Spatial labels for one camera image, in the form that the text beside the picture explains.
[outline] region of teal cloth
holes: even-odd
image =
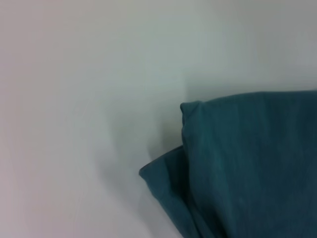
[[[317,92],[181,105],[183,146],[140,169],[184,238],[317,237]]]

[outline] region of teal fabric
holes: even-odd
[[[317,237],[317,92],[181,105],[183,146],[140,169],[184,238]]]

